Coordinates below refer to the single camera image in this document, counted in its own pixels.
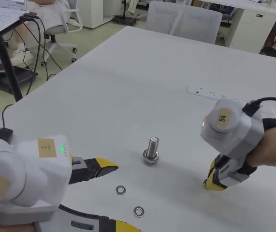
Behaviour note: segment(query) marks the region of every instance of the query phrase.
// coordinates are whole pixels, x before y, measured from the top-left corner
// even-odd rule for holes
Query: black stand
[[[116,15],[113,18],[113,22],[119,23],[126,26],[133,26],[137,22],[137,18],[131,18],[126,16],[126,0],[124,0],[124,12],[123,15]]]
[[[15,101],[19,101],[23,98],[19,85],[25,81],[31,81],[33,73],[29,70],[13,67],[11,60],[4,43],[2,36],[9,31],[13,30],[17,26],[24,23],[23,20],[19,20],[0,32],[0,90],[12,93]]]

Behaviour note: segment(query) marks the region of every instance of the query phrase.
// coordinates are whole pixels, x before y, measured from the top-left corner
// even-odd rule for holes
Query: shoe
[[[269,57],[276,57],[276,50],[271,47],[264,47],[261,54]]]
[[[12,63],[12,66],[25,68],[27,66],[30,66],[33,63],[33,60],[34,60],[34,56],[30,51],[28,50],[23,51],[23,50],[17,49],[13,52],[11,63]]]

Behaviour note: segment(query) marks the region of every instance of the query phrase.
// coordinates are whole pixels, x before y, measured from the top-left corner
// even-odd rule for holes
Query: washer
[[[118,195],[124,195],[126,193],[126,188],[122,185],[117,186],[116,193]]]
[[[133,209],[133,214],[137,217],[140,218],[144,215],[144,209],[141,206],[137,206]]]

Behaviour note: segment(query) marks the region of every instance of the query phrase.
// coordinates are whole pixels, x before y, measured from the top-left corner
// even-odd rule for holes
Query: metal bolt
[[[205,179],[205,181],[203,182],[203,187],[206,189],[206,182],[207,182],[207,179]]]
[[[159,159],[159,153],[157,151],[159,138],[151,137],[148,144],[148,149],[144,151],[143,158],[144,161],[149,164],[155,164]]]

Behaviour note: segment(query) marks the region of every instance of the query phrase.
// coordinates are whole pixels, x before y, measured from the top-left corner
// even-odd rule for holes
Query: white cabinet
[[[238,9],[226,39],[226,46],[259,53],[275,21],[275,14]]]
[[[121,0],[79,0],[83,26],[95,28],[111,21],[120,6]]]

